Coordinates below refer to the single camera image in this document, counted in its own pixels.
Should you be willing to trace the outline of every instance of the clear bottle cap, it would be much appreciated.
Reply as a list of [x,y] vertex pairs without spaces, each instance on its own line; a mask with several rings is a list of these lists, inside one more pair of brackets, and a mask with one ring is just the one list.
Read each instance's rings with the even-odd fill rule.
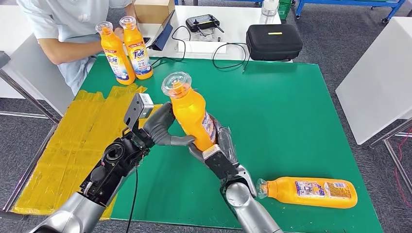
[[192,84],[192,78],[185,72],[175,72],[168,75],[162,83],[162,91],[171,98],[183,97]]
[[96,25],[96,31],[100,33],[100,35],[109,35],[113,32],[113,24],[108,21],[103,21]]
[[263,199],[268,196],[268,185],[266,180],[259,178],[256,183],[257,196]]
[[120,19],[120,25],[124,29],[134,29],[136,28],[136,19],[132,16],[125,16]]

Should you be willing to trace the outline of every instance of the person's hand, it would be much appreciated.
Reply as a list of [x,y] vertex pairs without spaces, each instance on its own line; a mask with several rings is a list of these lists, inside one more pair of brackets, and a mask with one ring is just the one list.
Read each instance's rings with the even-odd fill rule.
[[120,38],[120,40],[122,42],[124,42],[124,30],[123,30],[123,28],[115,28],[115,30],[113,32],[115,33],[116,36],[118,36]]

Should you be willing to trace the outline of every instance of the black cable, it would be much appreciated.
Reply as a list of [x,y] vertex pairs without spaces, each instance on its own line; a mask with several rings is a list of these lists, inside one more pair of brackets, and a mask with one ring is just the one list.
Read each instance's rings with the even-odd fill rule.
[[178,39],[178,38],[175,38],[175,37],[174,37],[174,34],[177,32],[177,30],[179,30],[179,28],[186,28],[186,30],[187,30],[188,33],[189,33],[189,41],[191,40],[191,34],[190,34],[190,31],[189,31],[189,28],[187,28],[187,27],[184,26],[184,25],[179,26],[179,27],[176,28],[176,30],[174,30],[174,32],[172,33],[172,39],[173,39],[173,40],[182,41],[182,42],[183,42],[183,45],[185,46],[185,49],[183,50],[183,57],[182,57],[182,58],[179,58],[179,59],[171,58],[171,57],[159,57],[155,62],[152,63],[152,68],[156,68],[156,67],[158,67],[159,65],[161,65],[162,63],[160,63],[160,64],[158,64],[157,66],[153,67],[157,62],[159,62],[159,61],[162,60],[163,58],[166,58],[166,59],[169,59],[169,60],[172,60],[172,61],[175,61],[175,62],[181,62],[181,61],[183,61],[183,59],[185,58],[185,55],[186,55],[186,42],[185,42],[184,40],[182,40],[182,39]]
[[[231,65],[231,66],[227,66],[227,67],[219,67],[219,66],[216,65],[216,62],[215,62],[216,53],[217,53],[217,51],[218,51],[221,47],[227,46],[227,45],[236,45],[236,46],[241,47],[241,48],[243,49],[244,54],[245,54],[245,58],[243,59],[243,61],[241,61],[241,62],[238,63],[238,64]],[[242,45],[246,45],[246,46],[247,46],[248,51],[249,51],[249,56],[247,56],[246,50],[244,49],[244,47],[243,47]],[[220,46],[215,50],[215,52],[213,53],[213,56],[212,56],[212,62],[213,62],[213,65],[214,65],[217,69],[228,69],[228,68],[238,67],[238,66],[243,65],[243,63],[246,61],[246,57],[247,57],[246,64],[245,64],[245,66],[243,67],[243,71],[242,71],[242,73],[243,73],[243,72],[246,70],[247,64],[249,63],[249,60],[250,60],[250,52],[251,52],[251,51],[250,51],[250,47],[249,47],[249,45],[246,44],[246,43],[226,43],[226,44],[224,44],[224,45],[220,45]]]
[[137,182],[138,182],[138,175],[137,175],[137,167],[136,167],[135,196],[133,197],[132,210],[130,211],[129,221],[127,222],[126,233],[129,232],[130,223],[132,222],[133,211],[135,209],[135,202],[136,202],[136,196],[137,196]]

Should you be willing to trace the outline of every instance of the green mat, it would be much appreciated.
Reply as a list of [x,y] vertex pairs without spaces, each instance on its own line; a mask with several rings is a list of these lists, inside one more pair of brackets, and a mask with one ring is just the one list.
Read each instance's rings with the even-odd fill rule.
[[[227,66],[238,61],[217,61]],[[258,178],[282,176],[344,179],[353,183],[359,201],[351,209],[331,209],[260,200],[286,232],[382,232],[339,118],[317,65],[251,61],[229,71],[210,60],[185,59],[154,68],[154,76],[136,81],[148,88],[154,103],[168,101],[160,87],[175,71],[192,76],[192,87],[206,109],[229,126],[238,159]],[[107,97],[116,82],[99,57],[83,83],[88,92]],[[175,122],[170,132],[184,135]],[[219,193],[219,180],[186,148],[155,146],[139,168],[133,219],[172,224],[240,228]],[[130,176],[119,191],[111,218],[128,219],[135,188]]]

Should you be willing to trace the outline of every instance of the detergent bottle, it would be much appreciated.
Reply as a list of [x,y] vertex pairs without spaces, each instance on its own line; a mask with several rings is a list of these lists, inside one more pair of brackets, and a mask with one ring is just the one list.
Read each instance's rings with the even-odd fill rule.
[[123,43],[113,32],[113,25],[104,21],[96,25],[96,31],[102,38],[102,48],[107,60],[115,73],[116,80],[123,85],[130,85],[135,81],[135,73],[123,50]]
[[167,76],[162,91],[172,100],[173,113],[187,135],[193,135],[196,147],[205,151],[215,144],[216,129],[206,112],[205,99],[191,88],[191,77],[184,72]]
[[120,25],[124,29],[124,44],[137,78],[150,78],[153,70],[143,37],[136,26],[136,19],[132,16],[125,16],[120,19]]
[[355,187],[349,181],[323,178],[281,177],[274,181],[259,179],[259,198],[271,197],[280,202],[330,208],[352,208],[358,202]]

